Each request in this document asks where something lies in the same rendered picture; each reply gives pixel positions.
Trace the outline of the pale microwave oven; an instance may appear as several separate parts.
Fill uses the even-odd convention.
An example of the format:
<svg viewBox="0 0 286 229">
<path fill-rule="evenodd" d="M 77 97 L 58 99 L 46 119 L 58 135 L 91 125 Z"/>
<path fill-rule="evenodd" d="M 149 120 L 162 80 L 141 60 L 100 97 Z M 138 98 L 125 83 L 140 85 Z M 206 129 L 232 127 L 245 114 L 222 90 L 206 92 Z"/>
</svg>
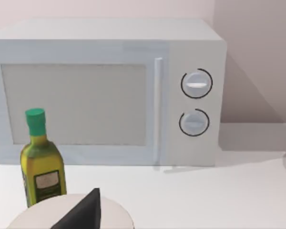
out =
<svg viewBox="0 0 286 229">
<path fill-rule="evenodd" d="M 163 57 L 159 166 L 215 164 L 227 44 L 200 19 L 33 19 L 0 30 L 0 164 L 18 164 L 29 141 L 25 111 L 41 107 L 48 138 L 68 165 L 154 164 L 154 60 Z M 201 99 L 185 73 L 213 79 Z M 208 130 L 179 128 L 196 108 Z"/>
</svg>

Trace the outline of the yellow bottle with green cap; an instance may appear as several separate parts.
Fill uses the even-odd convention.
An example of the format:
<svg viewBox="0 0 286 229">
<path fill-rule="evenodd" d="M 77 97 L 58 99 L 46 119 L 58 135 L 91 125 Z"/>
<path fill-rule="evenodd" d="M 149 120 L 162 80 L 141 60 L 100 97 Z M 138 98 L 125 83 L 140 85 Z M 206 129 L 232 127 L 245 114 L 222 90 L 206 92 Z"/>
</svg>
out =
<svg viewBox="0 0 286 229">
<path fill-rule="evenodd" d="M 20 153 L 20 167 L 27 207 L 67 194 L 64 162 L 56 145 L 48 140 L 42 108 L 25 111 L 30 142 Z"/>
</svg>

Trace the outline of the small microwave knob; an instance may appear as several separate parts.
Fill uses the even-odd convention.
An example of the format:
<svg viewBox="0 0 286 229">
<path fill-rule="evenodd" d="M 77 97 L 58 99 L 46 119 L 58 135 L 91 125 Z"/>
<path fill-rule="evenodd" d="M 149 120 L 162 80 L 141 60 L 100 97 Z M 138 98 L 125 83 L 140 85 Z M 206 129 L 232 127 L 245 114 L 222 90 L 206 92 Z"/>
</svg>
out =
<svg viewBox="0 0 286 229">
<path fill-rule="evenodd" d="M 187 136 L 197 137 L 203 135 L 210 126 L 207 113 L 196 108 L 189 113 L 183 113 L 179 119 L 179 128 Z"/>
</svg>

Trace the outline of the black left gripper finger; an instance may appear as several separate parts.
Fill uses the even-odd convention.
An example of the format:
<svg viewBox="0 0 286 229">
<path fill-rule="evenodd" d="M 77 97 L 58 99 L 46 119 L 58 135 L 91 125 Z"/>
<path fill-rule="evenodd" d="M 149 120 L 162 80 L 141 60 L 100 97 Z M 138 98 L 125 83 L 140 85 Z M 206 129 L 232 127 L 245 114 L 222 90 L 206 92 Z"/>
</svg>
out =
<svg viewBox="0 0 286 229">
<path fill-rule="evenodd" d="M 51 229 L 100 229 L 101 219 L 100 189 L 94 188 Z"/>
</svg>

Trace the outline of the large microwave knob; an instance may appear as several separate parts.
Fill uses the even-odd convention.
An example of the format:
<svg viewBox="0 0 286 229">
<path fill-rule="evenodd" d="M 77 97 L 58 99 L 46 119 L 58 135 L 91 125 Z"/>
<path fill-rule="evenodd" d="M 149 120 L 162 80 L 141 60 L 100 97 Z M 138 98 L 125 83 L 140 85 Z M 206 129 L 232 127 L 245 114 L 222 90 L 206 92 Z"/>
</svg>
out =
<svg viewBox="0 0 286 229">
<path fill-rule="evenodd" d="M 204 69 L 185 73 L 181 79 L 183 93 L 192 99 L 201 99 L 207 96 L 213 87 L 213 79 L 210 73 Z"/>
</svg>

